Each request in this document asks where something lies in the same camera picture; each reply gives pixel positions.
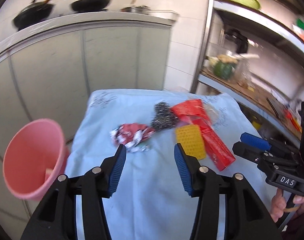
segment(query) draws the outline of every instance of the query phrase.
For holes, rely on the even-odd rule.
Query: screw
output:
[[[92,169],[92,172],[93,172],[94,174],[100,173],[101,171],[102,171],[102,169],[101,169],[100,167],[94,167],[94,168]]]
[[[244,176],[241,173],[236,173],[235,178],[238,180],[242,180],[242,179],[244,179]]]
[[[207,173],[207,172],[208,172],[208,167],[206,167],[206,166],[201,166],[201,167],[199,168],[199,171],[202,172],[202,173]]]
[[[64,174],[62,174],[62,175],[60,175],[60,176],[58,176],[58,181],[65,181],[66,180],[66,176],[64,175]]]

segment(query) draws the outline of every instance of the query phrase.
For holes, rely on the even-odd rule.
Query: pink trash bin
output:
[[[28,123],[12,138],[4,155],[3,177],[9,191],[20,199],[40,201],[64,173],[69,155],[58,123],[50,119]]]

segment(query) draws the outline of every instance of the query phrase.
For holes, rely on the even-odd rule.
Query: blue tablecloth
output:
[[[200,98],[218,110],[219,119],[213,128],[230,150],[244,132],[259,136],[236,101],[227,94],[198,96],[169,91],[99,90],[88,101],[66,174],[70,178],[83,175],[100,166],[104,158],[113,156],[117,147],[112,144],[109,132],[119,125],[149,124],[156,103],[166,101],[173,106],[193,98]],[[188,240],[198,198],[191,198],[183,189],[173,154],[174,130],[155,133],[148,142],[151,150],[127,154],[117,191],[110,199],[103,199],[111,237],[113,240]],[[265,183],[265,175],[254,163],[238,156],[236,159],[222,172],[209,157],[200,163],[225,176],[242,173],[269,208],[275,188]],[[221,198],[218,239],[224,236],[224,205]],[[83,240],[81,197],[77,198],[76,212],[78,239]]]

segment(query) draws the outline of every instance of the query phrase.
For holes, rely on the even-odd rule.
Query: wok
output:
[[[50,0],[44,0],[42,2],[35,1],[36,0],[32,0],[31,4],[20,11],[13,19],[13,23],[19,31],[46,19],[54,7],[53,4],[48,3]]]
[[[108,6],[109,3],[110,0],[78,0],[71,3],[71,8],[78,13],[98,12]]]

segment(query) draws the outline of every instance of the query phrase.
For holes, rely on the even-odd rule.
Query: green vegetable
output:
[[[219,61],[214,66],[213,73],[215,76],[222,78],[224,80],[228,80],[232,75],[233,66],[231,63],[223,63]]]

